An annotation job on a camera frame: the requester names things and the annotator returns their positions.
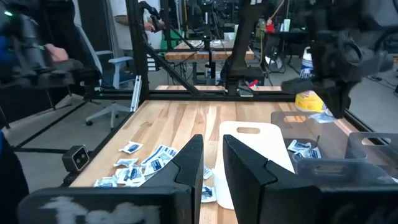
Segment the blue and white packet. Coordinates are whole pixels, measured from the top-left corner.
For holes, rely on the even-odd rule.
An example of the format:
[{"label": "blue and white packet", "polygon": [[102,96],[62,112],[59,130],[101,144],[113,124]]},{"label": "blue and white packet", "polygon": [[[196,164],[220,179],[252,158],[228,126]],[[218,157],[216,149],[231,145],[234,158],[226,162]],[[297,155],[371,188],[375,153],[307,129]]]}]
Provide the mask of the blue and white packet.
[{"label": "blue and white packet", "polygon": [[293,140],[287,147],[287,150],[290,150],[292,152],[297,152],[303,149],[311,149],[311,143],[310,142],[300,143],[297,140]]},{"label": "blue and white packet", "polygon": [[318,147],[313,149],[302,149],[295,153],[296,156],[309,159],[321,159],[321,153]]},{"label": "blue and white packet", "polygon": [[142,174],[142,168],[137,165],[133,165],[129,168],[118,169],[116,171],[116,177],[118,178],[118,184],[141,185],[145,182],[145,177]]},{"label": "blue and white packet", "polygon": [[122,149],[119,149],[119,152],[133,154],[137,152],[140,148],[142,148],[142,144],[129,141],[129,143],[126,146],[124,146]]},{"label": "blue and white packet", "polygon": [[113,164],[114,167],[117,166],[125,166],[125,167],[132,167],[138,159],[119,159],[115,164]]},{"label": "blue and white packet", "polygon": [[210,203],[215,202],[216,198],[216,191],[214,187],[209,187],[203,184],[201,188],[201,202],[202,203]]},{"label": "blue and white packet", "polygon": [[207,166],[203,166],[203,178],[205,180],[209,179],[213,175],[213,171]]},{"label": "blue and white packet", "polygon": [[166,164],[167,162],[164,162],[161,158],[153,159],[146,164],[144,175],[154,174],[166,166]]},{"label": "blue and white packet", "polygon": [[103,177],[102,179],[96,180],[94,187],[117,187],[117,183],[113,177]]},{"label": "blue and white packet", "polygon": [[313,114],[313,115],[309,116],[308,118],[310,118],[310,119],[312,118],[320,124],[331,123],[336,120],[335,117],[328,115],[326,112]]},{"label": "blue and white packet", "polygon": [[147,159],[145,159],[143,162],[141,162],[142,167],[146,167],[146,165],[153,161],[154,159],[161,158],[163,162],[168,163],[170,160],[174,158],[174,156],[177,155],[177,150],[165,145],[159,145],[155,152],[152,153]]}]

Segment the wooden workbench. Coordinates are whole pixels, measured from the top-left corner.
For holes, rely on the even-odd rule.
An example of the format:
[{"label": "wooden workbench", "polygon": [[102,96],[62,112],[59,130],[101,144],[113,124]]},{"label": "wooden workbench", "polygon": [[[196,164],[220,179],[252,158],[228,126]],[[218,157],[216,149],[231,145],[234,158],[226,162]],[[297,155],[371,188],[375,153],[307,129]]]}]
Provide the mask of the wooden workbench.
[{"label": "wooden workbench", "polygon": [[[219,90],[220,86],[198,86],[202,90]],[[182,86],[159,86],[160,90],[181,90]],[[260,86],[255,90],[280,90],[279,87]],[[91,187],[96,179],[112,176],[113,164],[119,158],[148,157],[159,145],[181,149],[194,134],[202,134],[205,164],[214,168],[219,140],[219,126],[223,121],[249,121],[270,123],[275,111],[295,111],[293,103],[270,102],[220,102],[220,101],[145,101],[137,112],[124,123],[114,137],[105,145],[91,164],[71,184],[71,187]],[[355,131],[346,120],[335,121],[348,134]],[[141,150],[133,155],[119,152],[128,141],[143,143]],[[213,178],[205,181],[213,186]],[[217,203],[201,205],[200,223],[235,224],[233,210],[226,210]]]},{"label": "wooden workbench", "polygon": [[[233,40],[224,40],[224,48],[226,49],[231,49],[233,48],[234,45],[234,41]],[[222,45],[218,44],[217,46],[213,46],[211,44],[211,47],[214,48],[223,48]],[[188,45],[184,42],[181,42],[180,44],[178,44],[174,49],[189,49]],[[213,56],[212,59],[213,60],[226,60],[228,58],[228,56],[230,56],[232,54],[231,51],[213,51]],[[193,61],[197,61],[197,60],[208,60],[209,59],[209,55],[207,52],[169,52],[166,53],[165,55],[166,60],[193,60]],[[253,60],[254,59],[254,53],[251,49],[249,49],[246,52],[246,56],[245,56],[246,60]]]}]

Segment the office chair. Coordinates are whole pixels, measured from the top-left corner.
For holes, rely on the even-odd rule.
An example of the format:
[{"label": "office chair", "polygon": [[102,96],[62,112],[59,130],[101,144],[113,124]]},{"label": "office chair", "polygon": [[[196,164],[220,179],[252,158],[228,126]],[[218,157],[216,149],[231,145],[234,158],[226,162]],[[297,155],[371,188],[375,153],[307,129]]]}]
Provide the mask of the office chair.
[{"label": "office chair", "polygon": [[[124,82],[128,82],[134,79],[134,77],[129,73],[123,73],[120,71],[121,66],[126,63],[128,60],[132,60],[132,57],[119,57],[119,58],[112,58],[108,62],[114,65],[114,73],[108,73],[103,71],[99,56],[100,55],[107,55],[112,54],[110,50],[103,50],[99,52],[95,52],[93,46],[91,45],[90,41],[88,40],[83,28],[77,24],[75,24],[78,33],[81,36],[81,41],[86,45],[85,47],[90,52],[91,56],[93,57],[94,63],[98,68],[99,72],[102,74],[102,79],[99,81],[99,87],[95,88],[96,91],[101,91],[102,88],[115,88],[118,89],[120,84]],[[130,112],[131,109],[127,106],[122,106],[117,104],[116,102],[112,102],[111,105],[105,107],[101,111],[89,116],[86,118],[86,125],[91,126],[93,122],[91,120],[98,118],[102,115],[111,113],[111,128],[114,128],[114,119],[118,116],[118,112]]]}]

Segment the gray floor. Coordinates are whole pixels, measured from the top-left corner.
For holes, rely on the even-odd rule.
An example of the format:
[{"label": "gray floor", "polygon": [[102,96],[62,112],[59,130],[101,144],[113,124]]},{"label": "gray floor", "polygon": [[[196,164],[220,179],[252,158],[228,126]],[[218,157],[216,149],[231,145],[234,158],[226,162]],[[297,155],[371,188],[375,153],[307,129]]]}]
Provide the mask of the gray floor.
[{"label": "gray floor", "polygon": [[[292,64],[300,68],[300,60],[294,59]],[[382,77],[391,84],[398,84],[395,73],[383,74]],[[280,85],[284,80],[290,80],[298,75],[289,67],[285,73],[273,73],[270,79],[274,85]],[[161,70],[149,74],[150,88],[154,89],[157,85],[172,84],[172,80],[167,78],[167,74]],[[370,125],[373,129],[380,132],[398,132],[398,97],[393,94],[394,88],[385,81],[380,83],[364,79],[362,83],[351,92],[352,112]],[[70,98],[70,103],[75,106],[82,100],[74,96]],[[52,127],[49,131],[25,145],[29,148],[52,148],[69,149],[73,145],[84,144],[89,151],[92,151],[110,132],[110,117],[103,116],[94,120],[92,126],[86,126],[84,119],[92,113],[99,111],[108,105],[109,101],[101,101],[101,105],[87,103],[62,122]],[[128,105],[129,101],[119,101],[118,103]],[[26,119],[21,124],[12,125],[12,130],[6,132],[6,136],[12,145],[19,144],[44,126],[65,114],[73,106],[66,107],[57,111],[49,111],[39,116]],[[126,114],[121,114],[117,122],[121,122]],[[63,168],[60,154],[36,154],[31,152],[19,152],[17,154],[24,166],[25,174],[29,183],[30,190],[37,190],[44,187],[55,187],[62,183],[67,174]]]}]

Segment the black metal frame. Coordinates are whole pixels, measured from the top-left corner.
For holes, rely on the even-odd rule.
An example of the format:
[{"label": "black metal frame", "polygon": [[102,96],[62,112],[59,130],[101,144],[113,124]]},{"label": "black metal frame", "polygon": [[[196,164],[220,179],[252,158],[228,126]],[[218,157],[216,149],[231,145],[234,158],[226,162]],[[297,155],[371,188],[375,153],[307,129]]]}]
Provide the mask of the black metal frame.
[{"label": "black metal frame", "polygon": [[[147,67],[145,67],[145,63],[141,63],[141,60],[144,58],[142,55],[146,53],[151,56],[155,56],[154,59],[160,63],[166,63],[162,58],[157,56],[157,54],[153,51],[153,49],[144,44],[144,30],[142,28],[143,20],[142,16],[134,16],[139,15],[138,3],[134,0],[127,0],[127,13],[129,16],[130,23],[130,31],[133,41],[134,57],[138,59],[139,63],[137,65],[138,74],[142,75],[143,86],[141,89],[141,103],[145,100],[183,100],[183,101],[268,101],[268,102],[294,102],[295,95],[285,94],[281,91],[255,91],[255,95],[253,97],[242,97],[238,95],[225,95],[224,91],[200,91],[197,90],[191,84],[182,80],[181,77],[174,73],[174,71],[168,67],[166,71],[170,72],[173,77],[178,77],[177,81],[181,81],[180,83],[186,87],[188,90],[149,90],[148,80],[147,80]],[[113,98],[113,96],[108,95],[107,93],[103,93],[102,98],[107,99],[130,99],[132,91],[128,90],[118,90],[117,97]],[[91,153],[91,161],[93,158],[98,155],[98,153],[105,147],[105,145],[114,137],[114,135],[124,126],[124,124],[132,117],[134,113],[129,114],[123,122],[116,128],[114,128],[106,138],[104,138],[101,143],[95,148],[95,150]],[[358,131],[365,132],[373,132],[371,128],[366,126],[360,119],[355,117],[350,111],[346,110],[344,118],[350,122]],[[69,173],[63,180],[63,184],[61,187],[68,187],[78,176],[79,174]]]},{"label": "black metal frame", "polygon": [[72,110],[68,111],[55,121],[51,122],[48,124],[46,127],[42,128],[41,130],[37,131],[35,134],[33,134],[31,137],[27,138],[25,141],[22,141],[16,146],[13,146],[14,152],[38,152],[38,153],[55,153],[55,154],[64,154],[68,151],[68,149],[41,149],[41,148],[26,148],[24,147],[26,144],[29,142],[33,141],[35,138],[39,137],[41,134],[49,130],[51,127],[55,126],[59,122],[61,122],[63,119],[65,119],[67,116],[71,115],[73,112],[84,106],[86,102],[82,102],[79,105],[75,106]]},{"label": "black metal frame", "polygon": [[[165,35],[165,39],[166,39],[166,45],[167,48],[166,49],[157,49],[155,50],[155,52],[206,52],[206,50],[203,50],[201,48],[198,47],[194,47],[189,41],[188,39],[186,39],[185,37],[183,37],[180,32],[178,32],[174,27],[172,27],[172,23],[170,22],[170,16],[167,12],[169,12],[169,2],[165,1],[165,0],[161,0],[160,1],[160,7],[164,10],[164,17],[162,18],[164,20],[165,23],[165,29],[164,29],[164,35]],[[173,31],[178,37],[179,39],[173,39],[171,38],[171,33],[170,31]],[[181,40],[182,42],[184,42],[189,49],[175,49],[172,47],[172,40]],[[212,49],[212,51],[216,52],[223,52],[223,51],[231,51],[232,49],[217,49],[214,48]]]}]

